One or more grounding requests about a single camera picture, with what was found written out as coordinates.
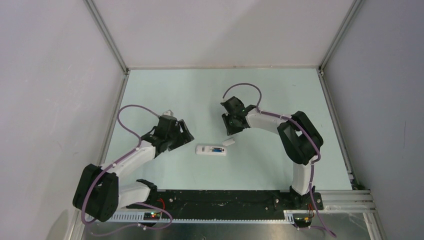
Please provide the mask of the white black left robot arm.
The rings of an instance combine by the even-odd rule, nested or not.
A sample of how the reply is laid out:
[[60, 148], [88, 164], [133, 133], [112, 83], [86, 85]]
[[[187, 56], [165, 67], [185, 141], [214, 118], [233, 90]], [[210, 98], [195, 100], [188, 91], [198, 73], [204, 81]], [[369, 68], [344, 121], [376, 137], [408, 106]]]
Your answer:
[[121, 180], [160, 154], [193, 140], [184, 120], [166, 114], [159, 116], [157, 125], [138, 137], [136, 147], [124, 156], [109, 164], [89, 164], [83, 169], [73, 206], [101, 222], [110, 219], [116, 210], [135, 203], [153, 208], [158, 202], [153, 183], [140, 179], [121, 185]]

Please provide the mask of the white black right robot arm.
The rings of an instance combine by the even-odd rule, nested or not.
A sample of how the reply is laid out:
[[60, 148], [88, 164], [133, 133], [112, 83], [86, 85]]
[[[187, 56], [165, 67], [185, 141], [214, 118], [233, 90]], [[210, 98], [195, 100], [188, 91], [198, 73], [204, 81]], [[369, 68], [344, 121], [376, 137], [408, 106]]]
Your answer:
[[220, 103], [226, 110], [222, 119], [229, 136], [248, 128], [265, 130], [279, 135], [286, 155], [293, 162], [293, 179], [289, 187], [290, 203], [304, 209], [314, 202], [313, 184], [315, 163], [321, 159], [324, 140], [308, 116], [297, 111], [289, 116], [245, 106], [233, 96]]

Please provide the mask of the white battery cover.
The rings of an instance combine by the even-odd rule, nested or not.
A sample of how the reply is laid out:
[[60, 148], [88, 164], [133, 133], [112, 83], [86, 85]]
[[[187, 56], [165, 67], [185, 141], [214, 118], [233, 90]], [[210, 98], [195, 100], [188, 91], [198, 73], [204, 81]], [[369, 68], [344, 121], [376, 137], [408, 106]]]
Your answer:
[[232, 138], [229, 138], [229, 139], [224, 140], [222, 142], [222, 145], [224, 147], [227, 147], [227, 146], [230, 146], [230, 145], [234, 144], [235, 142], [236, 142], [235, 139], [232, 137]]

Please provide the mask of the white remote control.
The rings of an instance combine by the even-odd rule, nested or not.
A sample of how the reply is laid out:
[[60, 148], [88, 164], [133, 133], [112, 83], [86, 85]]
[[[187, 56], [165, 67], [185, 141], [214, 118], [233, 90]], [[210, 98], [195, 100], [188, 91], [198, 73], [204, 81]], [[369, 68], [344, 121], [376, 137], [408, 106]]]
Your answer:
[[[223, 152], [212, 152], [212, 148], [222, 148]], [[195, 148], [196, 155], [226, 156], [227, 153], [228, 153], [228, 150], [225, 146], [197, 145]]]

